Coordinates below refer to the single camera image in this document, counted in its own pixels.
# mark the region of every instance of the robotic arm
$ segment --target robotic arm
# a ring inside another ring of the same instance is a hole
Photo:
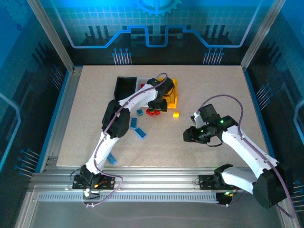
[[[271,163],[283,177],[289,192],[292,192],[290,169],[283,167],[276,159],[262,151],[242,130],[240,135],[237,122],[230,116],[221,118],[213,105],[209,104],[200,108],[191,119],[196,126],[190,127],[183,133],[184,141],[207,144],[211,137],[217,136],[234,149],[252,170],[252,172],[241,171],[230,164],[215,169],[214,180],[217,188],[234,185],[253,194],[260,205],[269,208],[286,198],[282,184],[269,165]],[[261,152],[264,158],[245,142],[245,139]]]
[[[110,101],[102,120],[103,126],[99,142],[89,161],[80,168],[80,177],[91,188],[99,182],[100,171],[104,168],[105,160],[111,149],[119,138],[127,133],[130,117],[145,104],[148,104],[149,109],[166,112],[167,102],[163,96],[173,87],[174,83],[168,77],[162,82],[153,78],[126,99]]]

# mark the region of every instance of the yellow tray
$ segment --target yellow tray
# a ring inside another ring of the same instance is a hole
[[[166,95],[171,94],[170,96],[164,96],[164,98],[167,100],[168,108],[176,108],[177,106],[177,79],[172,79],[174,83],[174,88],[171,89]]]

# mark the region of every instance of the yellow toy brick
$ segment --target yellow toy brick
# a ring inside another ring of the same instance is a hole
[[[164,99],[166,99],[168,103],[168,108],[176,108],[177,106],[177,79],[172,79],[174,83],[174,88],[170,90],[166,95],[164,96]]]
[[[179,116],[180,116],[180,113],[179,113],[179,112],[174,112],[174,113],[173,113],[173,117],[174,117],[174,118],[178,118]]]

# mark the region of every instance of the beige tabletop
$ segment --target beige tabletop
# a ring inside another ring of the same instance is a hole
[[[263,150],[266,145],[240,66],[84,66],[77,87],[57,166],[85,164],[98,143],[102,118],[113,99],[118,76],[152,78],[166,72],[178,81],[178,104],[159,116],[136,116],[137,126],[146,134],[140,139],[134,130],[119,139],[112,149],[115,166],[218,167],[246,163],[229,146],[211,148],[182,140],[193,125],[190,116],[209,97],[235,96],[244,106],[243,131]],[[230,98],[215,98],[212,104],[221,115],[239,119],[240,108]],[[173,118],[173,112],[180,113]],[[218,143],[214,138],[211,143]]]

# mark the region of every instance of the blue toy brick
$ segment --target blue toy brick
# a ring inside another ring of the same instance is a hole
[[[135,130],[136,129],[136,124],[137,124],[137,118],[132,118],[130,128]]]
[[[117,163],[117,160],[115,159],[115,157],[112,155],[112,153],[109,153],[107,160],[109,161],[109,163],[111,165],[115,165]]]
[[[138,109],[138,110],[137,110],[137,115],[138,115],[138,116],[143,115],[143,111],[142,111],[142,109]]]
[[[135,130],[135,133],[136,133],[141,139],[144,139],[144,138],[147,136],[147,134],[146,134],[145,132],[143,132],[142,129],[140,129],[140,128],[137,128],[137,129]]]

